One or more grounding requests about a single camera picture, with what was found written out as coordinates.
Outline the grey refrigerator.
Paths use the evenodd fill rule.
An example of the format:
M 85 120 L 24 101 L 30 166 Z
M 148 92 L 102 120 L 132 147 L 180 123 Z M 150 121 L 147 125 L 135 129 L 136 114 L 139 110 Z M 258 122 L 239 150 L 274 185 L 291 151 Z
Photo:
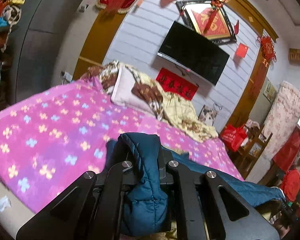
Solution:
M 82 1 L 25 0 L 21 19 L 8 38 L 8 104 L 50 88 L 64 34 Z

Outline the framed red fu picture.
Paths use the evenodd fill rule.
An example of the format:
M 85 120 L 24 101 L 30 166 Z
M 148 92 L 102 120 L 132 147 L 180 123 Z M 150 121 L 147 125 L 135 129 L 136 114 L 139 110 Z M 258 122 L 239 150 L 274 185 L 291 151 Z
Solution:
M 224 8 L 216 9 L 212 0 L 178 1 L 183 22 L 216 45 L 236 43 L 237 38 Z

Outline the cream floral quilt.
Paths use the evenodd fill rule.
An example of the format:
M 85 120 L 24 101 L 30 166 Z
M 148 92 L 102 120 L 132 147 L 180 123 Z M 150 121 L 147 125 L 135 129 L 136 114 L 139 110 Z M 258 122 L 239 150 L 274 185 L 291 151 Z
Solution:
M 176 93 L 165 92 L 158 81 L 151 79 L 147 74 L 129 64 L 117 60 L 104 66 L 98 64 L 89 67 L 82 78 L 97 78 L 111 99 L 120 66 L 125 66 L 133 74 L 135 85 L 132 93 L 149 105 L 157 120 L 180 129 L 197 142 L 218 137 L 213 126 L 208 126 L 198 120 L 196 110 L 190 100 L 186 100 Z

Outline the pink floral bed sheet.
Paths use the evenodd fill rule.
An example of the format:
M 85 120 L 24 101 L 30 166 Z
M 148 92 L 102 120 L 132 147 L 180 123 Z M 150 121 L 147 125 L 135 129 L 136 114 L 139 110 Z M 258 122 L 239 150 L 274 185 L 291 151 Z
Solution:
M 97 80 L 56 86 L 0 112 L 0 179 L 38 212 L 83 172 L 101 172 L 107 142 L 127 132 L 155 134 L 192 161 L 241 179 L 221 140 L 198 143 L 154 116 L 117 106 Z

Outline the floral curtain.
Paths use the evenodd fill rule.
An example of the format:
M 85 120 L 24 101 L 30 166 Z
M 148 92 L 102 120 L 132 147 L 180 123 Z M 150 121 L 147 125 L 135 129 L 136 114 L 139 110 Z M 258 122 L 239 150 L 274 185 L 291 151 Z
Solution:
M 263 134 L 272 135 L 262 157 L 271 160 L 286 143 L 300 117 L 300 90 L 283 81 L 264 121 Z

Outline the framed wedding photo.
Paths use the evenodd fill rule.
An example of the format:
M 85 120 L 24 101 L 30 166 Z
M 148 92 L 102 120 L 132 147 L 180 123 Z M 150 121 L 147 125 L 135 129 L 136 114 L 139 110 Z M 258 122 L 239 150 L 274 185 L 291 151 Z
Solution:
M 217 114 L 218 114 L 218 111 L 215 109 L 214 106 L 209 107 L 207 105 L 204 105 L 202 107 L 202 110 L 200 111 L 198 120 L 208 126 L 213 126 L 215 119 L 217 117 Z

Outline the red shopping bag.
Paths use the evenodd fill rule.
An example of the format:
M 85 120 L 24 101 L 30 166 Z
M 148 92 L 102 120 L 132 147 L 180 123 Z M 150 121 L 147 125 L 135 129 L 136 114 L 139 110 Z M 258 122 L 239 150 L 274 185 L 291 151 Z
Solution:
M 247 138 L 247 134 L 244 130 L 244 125 L 239 127 L 228 125 L 222 130 L 219 137 L 230 151 L 236 152 Z

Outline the white pillow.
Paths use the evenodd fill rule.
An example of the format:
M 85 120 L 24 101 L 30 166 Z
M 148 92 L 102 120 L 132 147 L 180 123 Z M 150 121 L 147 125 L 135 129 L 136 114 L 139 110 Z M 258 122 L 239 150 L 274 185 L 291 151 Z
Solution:
M 149 105 L 132 93 L 134 85 L 135 79 L 133 74 L 125 66 L 120 66 L 114 90 L 111 95 L 112 103 L 154 116 Z

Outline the black wall television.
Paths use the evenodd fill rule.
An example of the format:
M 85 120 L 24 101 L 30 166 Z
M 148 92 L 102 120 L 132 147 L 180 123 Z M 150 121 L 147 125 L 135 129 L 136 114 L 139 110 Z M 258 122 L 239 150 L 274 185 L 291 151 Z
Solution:
M 217 85 L 229 54 L 188 26 L 174 21 L 157 55 Z

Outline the wooden chair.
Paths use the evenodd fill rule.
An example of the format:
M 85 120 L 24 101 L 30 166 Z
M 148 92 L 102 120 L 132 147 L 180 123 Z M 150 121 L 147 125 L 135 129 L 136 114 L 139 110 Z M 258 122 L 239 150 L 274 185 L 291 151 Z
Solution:
M 260 129 L 256 127 L 247 127 L 247 129 L 250 137 L 247 137 L 248 142 L 244 146 L 238 148 L 235 161 L 235 166 L 244 179 L 247 178 L 273 135 L 272 133 L 267 137 L 264 135 L 264 124 L 261 125 Z

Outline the blue puffer jacket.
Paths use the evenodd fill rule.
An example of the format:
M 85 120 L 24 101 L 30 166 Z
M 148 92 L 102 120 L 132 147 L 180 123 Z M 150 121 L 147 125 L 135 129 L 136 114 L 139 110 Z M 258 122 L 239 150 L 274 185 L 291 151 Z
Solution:
M 277 187 L 266 187 L 239 179 L 191 161 L 189 155 L 182 157 L 162 146 L 157 135 L 144 133 L 125 133 L 117 140 L 110 139 L 106 143 L 107 161 L 103 171 L 132 155 L 131 162 L 135 165 L 137 184 L 126 194 L 123 205 L 121 233 L 129 237 L 141 237 L 163 232 L 164 220 L 168 211 L 168 195 L 160 188 L 158 155 L 160 150 L 167 150 L 174 160 L 187 166 L 191 171 L 206 173 L 216 172 L 252 207 L 258 207 L 268 201 L 283 201 L 285 197 Z

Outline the red chinese knot ornament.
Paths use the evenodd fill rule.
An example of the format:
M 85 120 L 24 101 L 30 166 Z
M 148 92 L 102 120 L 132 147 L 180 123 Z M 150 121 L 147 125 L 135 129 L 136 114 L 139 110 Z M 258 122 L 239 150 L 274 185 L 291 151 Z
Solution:
M 276 62 L 276 53 L 270 36 L 258 36 L 257 42 L 261 46 L 262 55 L 267 61 Z

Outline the red calligraphy banner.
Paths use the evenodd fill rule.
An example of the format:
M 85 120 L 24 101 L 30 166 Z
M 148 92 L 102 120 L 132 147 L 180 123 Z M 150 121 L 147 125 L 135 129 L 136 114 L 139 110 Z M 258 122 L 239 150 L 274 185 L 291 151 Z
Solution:
M 166 68 L 161 68 L 156 80 L 164 91 L 179 94 L 186 100 L 192 100 L 198 90 L 197 85 L 190 83 Z

